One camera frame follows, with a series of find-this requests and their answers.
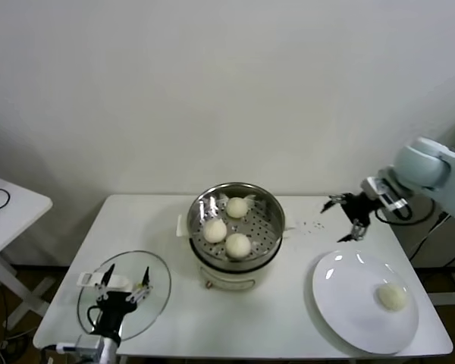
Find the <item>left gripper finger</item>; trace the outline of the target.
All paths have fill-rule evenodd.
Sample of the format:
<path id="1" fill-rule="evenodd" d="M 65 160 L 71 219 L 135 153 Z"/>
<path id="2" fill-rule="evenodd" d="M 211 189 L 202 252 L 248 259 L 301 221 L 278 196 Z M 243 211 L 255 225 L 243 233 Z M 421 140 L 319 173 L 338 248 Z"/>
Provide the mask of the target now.
<path id="1" fill-rule="evenodd" d="M 111 265 L 111 267 L 103 274 L 101 281 L 99 284 L 96 284 L 96 300 L 103 301 L 108 299 L 108 283 L 111 279 L 113 271 L 115 269 L 115 264 Z"/>
<path id="2" fill-rule="evenodd" d="M 143 279 L 140 283 L 133 286 L 133 291 L 127 296 L 126 301 L 129 303 L 140 303 L 151 292 L 149 267 L 146 268 Z"/>

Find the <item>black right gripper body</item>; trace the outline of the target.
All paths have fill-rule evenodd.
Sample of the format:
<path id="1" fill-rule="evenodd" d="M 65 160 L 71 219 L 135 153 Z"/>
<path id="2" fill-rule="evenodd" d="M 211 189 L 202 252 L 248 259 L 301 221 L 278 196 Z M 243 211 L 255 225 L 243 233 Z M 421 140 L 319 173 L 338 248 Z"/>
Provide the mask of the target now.
<path id="1" fill-rule="evenodd" d="M 349 220 L 354 224 L 358 221 L 361 226 L 367 228 L 370 221 L 370 214 L 381 208 L 379 199 L 370 199 L 366 193 L 359 194 L 344 193 L 342 209 Z"/>

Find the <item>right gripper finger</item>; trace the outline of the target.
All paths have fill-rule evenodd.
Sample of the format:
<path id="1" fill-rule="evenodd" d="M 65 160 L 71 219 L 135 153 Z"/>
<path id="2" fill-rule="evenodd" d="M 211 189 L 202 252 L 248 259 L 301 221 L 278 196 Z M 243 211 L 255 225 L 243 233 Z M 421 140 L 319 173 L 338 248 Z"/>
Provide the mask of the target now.
<path id="1" fill-rule="evenodd" d="M 347 194 L 342 193 L 342 194 L 336 194 L 336 195 L 330 195 L 328 197 L 328 201 L 323 205 L 322 211 L 326 212 L 335 205 L 344 205 L 347 202 Z"/>
<path id="2" fill-rule="evenodd" d="M 351 231 L 348 235 L 340 238 L 338 242 L 361 241 L 366 235 L 366 226 L 358 219 L 353 220 Z"/>

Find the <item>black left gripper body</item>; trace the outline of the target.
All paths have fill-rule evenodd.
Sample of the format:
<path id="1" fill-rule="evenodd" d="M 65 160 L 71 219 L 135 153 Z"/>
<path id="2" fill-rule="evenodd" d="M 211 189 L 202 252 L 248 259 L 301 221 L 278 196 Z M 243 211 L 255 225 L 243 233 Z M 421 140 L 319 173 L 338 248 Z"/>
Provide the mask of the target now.
<path id="1" fill-rule="evenodd" d="M 96 305 L 100 316 L 94 326 L 94 333 L 101 336 L 118 336 L 121 324 L 127 314 L 137 309 L 137 303 L 128 299 L 126 292 L 108 293 L 108 298 L 98 298 Z"/>

